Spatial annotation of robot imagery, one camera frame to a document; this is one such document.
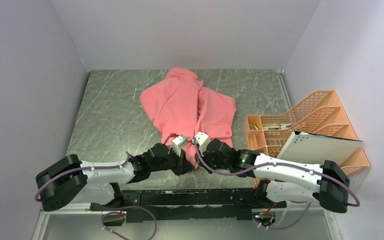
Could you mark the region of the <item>pink zip-up jacket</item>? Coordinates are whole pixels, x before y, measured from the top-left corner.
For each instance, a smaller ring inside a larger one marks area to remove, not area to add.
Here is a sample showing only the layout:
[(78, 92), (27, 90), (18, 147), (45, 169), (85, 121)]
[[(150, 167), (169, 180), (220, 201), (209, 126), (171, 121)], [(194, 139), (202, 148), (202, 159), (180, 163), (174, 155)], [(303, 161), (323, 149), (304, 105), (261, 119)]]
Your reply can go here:
[(198, 132), (217, 138), (230, 147), (232, 125), (236, 113), (233, 97), (204, 86), (203, 80), (193, 71), (175, 67), (166, 77), (145, 89), (140, 104), (153, 126), (165, 141), (170, 134), (187, 138), (185, 156), (194, 168), (198, 167), (192, 139)]

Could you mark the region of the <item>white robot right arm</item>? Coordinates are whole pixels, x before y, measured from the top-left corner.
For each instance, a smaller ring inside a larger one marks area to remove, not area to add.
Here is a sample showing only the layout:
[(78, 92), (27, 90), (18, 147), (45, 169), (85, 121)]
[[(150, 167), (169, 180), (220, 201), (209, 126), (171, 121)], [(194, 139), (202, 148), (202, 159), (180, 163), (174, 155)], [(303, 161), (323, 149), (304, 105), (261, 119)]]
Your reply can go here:
[(343, 214), (348, 207), (360, 206), (350, 179), (333, 161), (297, 163), (248, 149), (235, 150), (217, 138), (195, 137), (192, 144), (199, 163), (209, 173), (265, 181), (265, 187), (254, 195), (262, 208), (283, 201), (318, 202), (325, 210)]

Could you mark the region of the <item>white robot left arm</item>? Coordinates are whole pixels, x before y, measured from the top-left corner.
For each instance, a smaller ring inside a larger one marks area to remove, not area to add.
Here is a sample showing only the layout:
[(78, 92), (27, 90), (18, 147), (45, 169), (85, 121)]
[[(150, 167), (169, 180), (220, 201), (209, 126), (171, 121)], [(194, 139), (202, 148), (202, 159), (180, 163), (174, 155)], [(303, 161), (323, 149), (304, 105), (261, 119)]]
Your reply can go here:
[(38, 190), (34, 199), (45, 212), (59, 210), (76, 200), (117, 210), (123, 203), (120, 185), (147, 180), (153, 172), (172, 171), (181, 176), (192, 170), (194, 166), (184, 150), (177, 152), (163, 143), (116, 162), (84, 161), (70, 154), (36, 175)]

